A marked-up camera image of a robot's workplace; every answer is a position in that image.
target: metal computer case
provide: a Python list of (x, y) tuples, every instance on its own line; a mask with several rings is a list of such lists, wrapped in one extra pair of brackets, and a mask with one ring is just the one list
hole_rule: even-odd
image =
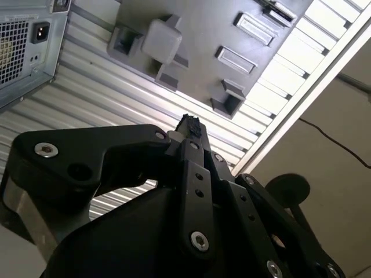
[(55, 74), (70, 0), (0, 2), (0, 112)]

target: black cable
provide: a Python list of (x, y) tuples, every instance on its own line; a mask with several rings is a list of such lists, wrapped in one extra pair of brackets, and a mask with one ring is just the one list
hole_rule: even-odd
[(311, 127), (314, 127), (315, 129), (317, 129), (323, 136), (325, 136), (328, 140), (330, 140), (332, 143), (335, 143), (336, 145), (338, 145), (340, 148), (344, 149), (345, 151), (347, 151), (348, 153), (350, 153), (356, 160), (358, 160), (359, 162), (361, 162), (363, 164), (363, 166), (365, 166), (366, 168), (368, 169), (371, 169), (371, 166), (368, 165), (366, 162), (364, 162), (362, 160), (362, 158), (360, 158), (358, 155), (356, 155), (352, 150), (348, 149), (346, 146), (342, 145), (341, 143), (337, 142), (335, 139), (332, 139), (330, 136), (328, 136), (322, 129), (320, 129), (318, 126), (316, 126), (315, 124), (311, 123), (311, 122), (308, 122), (307, 120), (304, 120), (302, 118), (299, 118), (300, 121), (302, 121), (303, 123), (306, 123), (307, 125), (311, 126)]

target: power socket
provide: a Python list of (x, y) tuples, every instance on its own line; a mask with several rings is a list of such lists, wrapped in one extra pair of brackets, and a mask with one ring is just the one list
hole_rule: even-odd
[(49, 37), (49, 29), (50, 23), (47, 21), (35, 23), (32, 28), (31, 42), (36, 45), (37, 43), (47, 41)]

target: ventilation grille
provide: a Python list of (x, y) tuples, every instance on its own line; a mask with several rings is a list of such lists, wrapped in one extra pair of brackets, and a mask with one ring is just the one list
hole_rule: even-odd
[(26, 50), (28, 23), (0, 23), (0, 86), (20, 76)]

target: screw head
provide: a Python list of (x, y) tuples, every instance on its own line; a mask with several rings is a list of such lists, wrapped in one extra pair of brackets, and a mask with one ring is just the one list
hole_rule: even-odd
[(199, 149), (199, 146), (196, 143), (191, 142), (190, 144), (191, 144), (192, 148)]
[(274, 261), (267, 261), (267, 268), (273, 278), (283, 278), (282, 271)]
[(191, 243), (200, 252), (206, 252), (209, 249), (209, 241), (201, 232), (191, 234)]
[(163, 135), (161, 132), (156, 131), (156, 136), (160, 139), (165, 139), (165, 135)]
[(248, 182), (249, 185), (254, 185), (254, 181), (250, 177), (246, 177), (245, 180)]
[(216, 160), (218, 160), (219, 162), (223, 162), (223, 158), (221, 157), (221, 155), (218, 155), (217, 153), (214, 155)]
[(50, 143), (39, 143), (35, 146), (35, 153), (43, 158), (53, 158), (58, 154), (58, 148)]
[(335, 269), (335, 267), (333, 265), (328, 264), (327, 267), (328, 267), (328, 269), (330, 270), (331, 274), (334, 277), (340, 278), (340, 275), (338, 274), (338, 272), (336, 271), (336, 269)]

